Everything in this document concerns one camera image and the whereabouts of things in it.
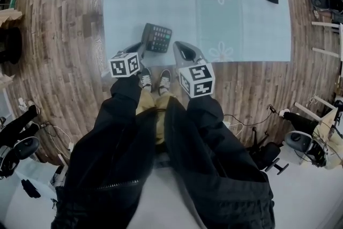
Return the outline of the person's black jacket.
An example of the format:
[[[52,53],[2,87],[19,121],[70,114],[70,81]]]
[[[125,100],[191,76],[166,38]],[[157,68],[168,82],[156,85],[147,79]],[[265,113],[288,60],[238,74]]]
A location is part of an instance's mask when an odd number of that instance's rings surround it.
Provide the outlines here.
[[[64,184],[56,189],[57,214],[51,229],[128,227],[153,168],[154,122],[155,113],[149,111],[125,127],[110,172],[100,184],[76,189]],[[167,106],[165,131],[171,166],[207,229],[275,229],[269,180],[221,177],[187,108],[174,98]]]

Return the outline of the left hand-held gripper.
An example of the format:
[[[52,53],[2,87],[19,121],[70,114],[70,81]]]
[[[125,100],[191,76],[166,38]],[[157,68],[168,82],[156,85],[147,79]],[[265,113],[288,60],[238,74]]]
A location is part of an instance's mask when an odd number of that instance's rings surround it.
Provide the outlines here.
[[[142,69],[146,44],[138,42],[126,47],[107,61],[107,68],[101,73],[102,78],[127,78]]]

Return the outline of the white desk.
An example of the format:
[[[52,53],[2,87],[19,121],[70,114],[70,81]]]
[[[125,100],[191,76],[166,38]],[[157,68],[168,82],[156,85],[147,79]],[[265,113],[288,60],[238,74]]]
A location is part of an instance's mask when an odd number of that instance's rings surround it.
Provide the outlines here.
[[[331,52],[331,51],[328,51],[328,50],[314,48],[314,47],[312,47],[312,51],[339,58],[343,62],[343,24],[342,23],[333,24],[333,23],[324,23],[324,22],[316,22],[316,21],[312,21],[311,24],[314,26],[323,26],[323,27],[330,27],[330,28],[337,28],[338,29],[338,31],[339,31],[339,43],[340,43],[340,52],[338,54]]]

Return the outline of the person's left forearm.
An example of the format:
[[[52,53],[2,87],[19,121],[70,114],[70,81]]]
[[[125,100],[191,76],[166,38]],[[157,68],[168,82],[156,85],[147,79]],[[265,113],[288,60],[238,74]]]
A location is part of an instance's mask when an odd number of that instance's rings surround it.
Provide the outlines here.
[[[110,89],[111,97],[100,108],[93,129],[75,145],[65,186],[96,186],[109,174],[116,147],[125,127],[133,124],[141,88],[139,77],[120,78]]]

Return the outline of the person's shoe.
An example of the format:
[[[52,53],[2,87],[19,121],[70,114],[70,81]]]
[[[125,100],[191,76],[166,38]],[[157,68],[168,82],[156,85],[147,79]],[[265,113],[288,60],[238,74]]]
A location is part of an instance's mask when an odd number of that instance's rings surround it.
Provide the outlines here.
[[[141,87],[143,90],[152,92],[152,78],[151,78],[151,72],[148,68],[144,68],[141,71]]]
[[[172,78],[171,72],[168,69],[164,69],[160,75],[160,81],[158,85],[159,96],[162,96],[163,94],[169,92],[171,78]]]

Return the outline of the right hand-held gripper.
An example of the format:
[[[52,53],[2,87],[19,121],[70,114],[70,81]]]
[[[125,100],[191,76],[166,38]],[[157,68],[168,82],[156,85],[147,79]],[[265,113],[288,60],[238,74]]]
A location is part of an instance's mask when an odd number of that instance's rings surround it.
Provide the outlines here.
[[[204,60],[202,51],[196,46],[183,41],[175,41],[173,51],[180,85],[189,98],[212,95],[215,86],[215,75],[212,64]]]

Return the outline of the person's tan trousers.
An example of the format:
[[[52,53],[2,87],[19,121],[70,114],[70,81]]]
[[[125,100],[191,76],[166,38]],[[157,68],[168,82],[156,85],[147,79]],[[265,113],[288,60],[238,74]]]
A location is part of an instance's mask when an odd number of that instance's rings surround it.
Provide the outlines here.
[[[156,120],[156,145],[161,145],[165,141],[165,112],[169,99],[173,97],[172,93],[164,91],[158,98],[154,99],[152,93],[147,89],[144,88],[141,91],[136,115],[153,107],[159,110]]]

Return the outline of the person's right forearm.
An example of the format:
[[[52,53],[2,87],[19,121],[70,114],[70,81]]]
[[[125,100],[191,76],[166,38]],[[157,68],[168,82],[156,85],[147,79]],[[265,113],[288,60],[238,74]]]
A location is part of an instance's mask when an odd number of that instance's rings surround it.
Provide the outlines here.
[[[187,115],[213,154],[214,167],[221,177],[241,181],[267,182],[247,149],[224,125],[223,111],[211,96],[190,99]]]

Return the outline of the cardboard box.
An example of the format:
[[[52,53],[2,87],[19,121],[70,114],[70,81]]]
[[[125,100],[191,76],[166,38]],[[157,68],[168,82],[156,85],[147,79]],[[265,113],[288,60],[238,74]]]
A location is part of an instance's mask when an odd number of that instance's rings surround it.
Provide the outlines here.
[[[23,49],[23,40],[18,24],[22,12],[10,8],[0,10],[0,64],[17,64]]]

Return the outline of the person's left shoe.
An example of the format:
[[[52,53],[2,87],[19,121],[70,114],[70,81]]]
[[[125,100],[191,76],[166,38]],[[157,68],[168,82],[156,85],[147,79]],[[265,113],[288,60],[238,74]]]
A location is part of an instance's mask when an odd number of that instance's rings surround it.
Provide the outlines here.
[[[144,68],[141,71],[141,87],[143,90],[152,92],[152,78],[151,78],[151,72],[148,68]]]

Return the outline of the black calculator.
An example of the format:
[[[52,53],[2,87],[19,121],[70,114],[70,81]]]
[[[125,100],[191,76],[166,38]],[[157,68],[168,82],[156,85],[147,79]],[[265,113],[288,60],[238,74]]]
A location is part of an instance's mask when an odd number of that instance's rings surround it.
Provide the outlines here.
[[[165,54],[168,51],[171,37],[171,29],[146,23],[141,42],[145,45],[147,51]]]

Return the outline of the person's right shoe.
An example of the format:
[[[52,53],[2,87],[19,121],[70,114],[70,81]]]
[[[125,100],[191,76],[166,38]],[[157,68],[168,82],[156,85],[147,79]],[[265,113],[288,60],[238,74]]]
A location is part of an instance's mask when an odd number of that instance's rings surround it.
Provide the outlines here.
[[[162,96],[163,94],[169,92],[171,78],[172,78],[171,72],[168,69],[164,69],[160,75],[160,81],[158,85],[159,96]]]

